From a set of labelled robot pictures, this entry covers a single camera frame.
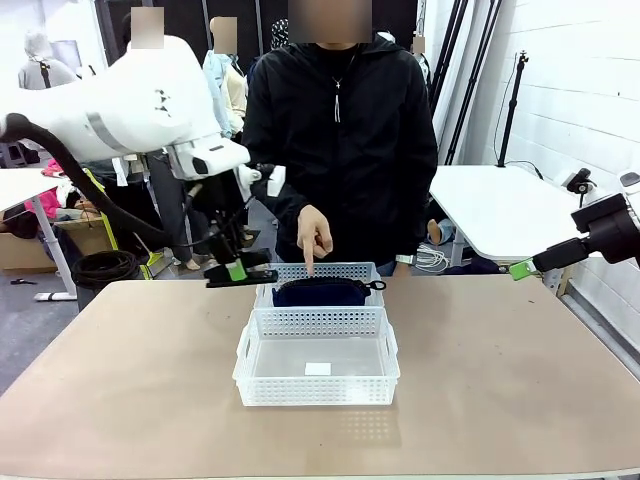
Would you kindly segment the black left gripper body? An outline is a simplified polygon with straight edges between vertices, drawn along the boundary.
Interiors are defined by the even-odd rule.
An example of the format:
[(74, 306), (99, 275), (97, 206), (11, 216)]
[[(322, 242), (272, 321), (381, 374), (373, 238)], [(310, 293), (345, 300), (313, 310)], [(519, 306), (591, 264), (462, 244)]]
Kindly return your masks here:
[(213, 239), (208, 249), (217, 263), (234, 263), (241, 258), (246, 208), (235, 211), (210, 210), (206, 216)]

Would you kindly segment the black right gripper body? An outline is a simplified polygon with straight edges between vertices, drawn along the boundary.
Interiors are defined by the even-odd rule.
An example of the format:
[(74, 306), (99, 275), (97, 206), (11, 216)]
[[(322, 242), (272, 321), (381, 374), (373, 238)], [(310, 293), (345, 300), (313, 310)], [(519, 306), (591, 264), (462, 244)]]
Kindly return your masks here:
[(571, 214), (587, 255), (599, 253), (609, 264), (639, 262), (639, 217), (623, 193), (605, 196)]

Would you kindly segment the person's right hand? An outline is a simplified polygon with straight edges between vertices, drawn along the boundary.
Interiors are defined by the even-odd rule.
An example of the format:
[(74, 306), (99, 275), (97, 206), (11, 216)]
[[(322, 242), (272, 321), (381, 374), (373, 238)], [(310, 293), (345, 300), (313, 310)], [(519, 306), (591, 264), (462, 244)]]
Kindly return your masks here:
[(309, 276), (314, 274), (314, 261), (324, 259), (333, 251), (328, 220), (312, 205), (303, 207), (298, 215), (297, 244)]

